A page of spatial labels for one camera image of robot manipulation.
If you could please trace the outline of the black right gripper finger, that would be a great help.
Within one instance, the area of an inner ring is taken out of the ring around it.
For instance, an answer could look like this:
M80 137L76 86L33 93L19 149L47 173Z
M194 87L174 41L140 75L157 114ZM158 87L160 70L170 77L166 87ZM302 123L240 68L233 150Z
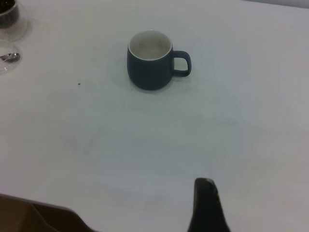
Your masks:
M194 183L193 214L189 232L229 232L215 182L197 178Z

